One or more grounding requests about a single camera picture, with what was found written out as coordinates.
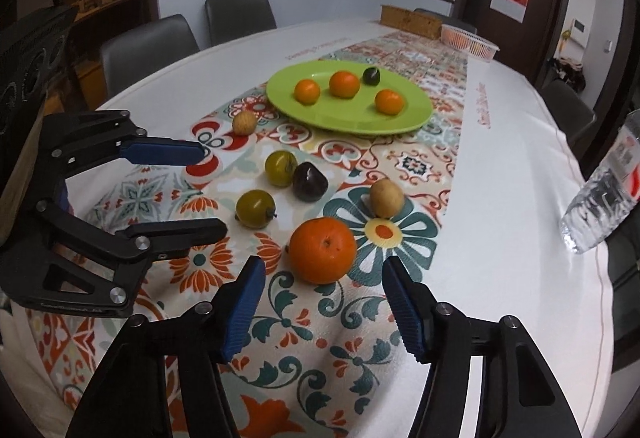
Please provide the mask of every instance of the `door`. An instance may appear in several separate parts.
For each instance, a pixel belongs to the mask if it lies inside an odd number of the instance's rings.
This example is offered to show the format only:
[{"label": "door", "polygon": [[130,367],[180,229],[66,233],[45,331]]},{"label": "door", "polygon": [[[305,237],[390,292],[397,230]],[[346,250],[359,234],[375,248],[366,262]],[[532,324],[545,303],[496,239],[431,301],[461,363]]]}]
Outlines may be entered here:
[{"label": "door", "polygon": [[492,0],[466,0],[463,20],[478,35],[497,44],[495,59],[523,74],[532,84],[543,67],[560,0],[528,0],[522,23],[490,7]]}]

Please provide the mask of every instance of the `wooden box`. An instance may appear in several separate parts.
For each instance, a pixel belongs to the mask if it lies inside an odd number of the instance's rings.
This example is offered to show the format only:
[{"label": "wooden box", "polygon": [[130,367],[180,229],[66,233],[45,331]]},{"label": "wooden box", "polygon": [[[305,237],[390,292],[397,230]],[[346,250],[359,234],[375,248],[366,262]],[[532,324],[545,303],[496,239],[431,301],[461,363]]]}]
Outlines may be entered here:
[{"label": "wooden box", "polygon": [[440,39],[442,21],[432,15],[412,12],[397,6],[382,5],[380,24],[411,32],[428,39]]}]

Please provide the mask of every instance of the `bottle label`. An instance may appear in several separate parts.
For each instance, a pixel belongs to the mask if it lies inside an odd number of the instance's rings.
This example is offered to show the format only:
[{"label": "bottle label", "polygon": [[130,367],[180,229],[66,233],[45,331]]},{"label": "bottle label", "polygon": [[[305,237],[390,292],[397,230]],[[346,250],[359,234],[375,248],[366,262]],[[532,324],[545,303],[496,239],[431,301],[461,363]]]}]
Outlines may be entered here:
[{"label": "bottle label", "polygon": [[640,199],[640,142],[627,126],[620,129],[606,160],[626,192],[637,202]]}]

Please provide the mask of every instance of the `dark purple fruit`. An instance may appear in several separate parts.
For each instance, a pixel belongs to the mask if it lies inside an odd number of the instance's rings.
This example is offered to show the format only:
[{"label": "dark purple fruit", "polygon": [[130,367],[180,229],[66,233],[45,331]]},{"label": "dark purple fruit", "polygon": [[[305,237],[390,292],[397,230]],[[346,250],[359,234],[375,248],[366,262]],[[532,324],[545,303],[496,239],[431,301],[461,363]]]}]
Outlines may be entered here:
[{"label": "dark purple fruit", "polygon": [[377,86],[380,84],[380,70],[375,66],[367,68],[362,74],[362,82],[367,86]]},{"label": "dark purple fruit", "polygon": [[303,162],[293,173],[293,193],[303,202],[317,202],[329,188],[329,181],[311,162]]}]

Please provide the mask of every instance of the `plastic basket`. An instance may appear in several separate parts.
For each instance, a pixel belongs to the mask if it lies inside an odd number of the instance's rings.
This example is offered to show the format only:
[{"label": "plastic basket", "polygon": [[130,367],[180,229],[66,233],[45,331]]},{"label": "plastic basket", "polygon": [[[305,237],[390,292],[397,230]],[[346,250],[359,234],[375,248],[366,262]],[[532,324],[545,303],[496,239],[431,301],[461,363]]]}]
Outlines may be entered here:
[{"label": "plastic basket", "polygon": [[448,24],[442,25],[440,40],[447,46],[483,61],[491,61],[500,49],[479,35]]}]

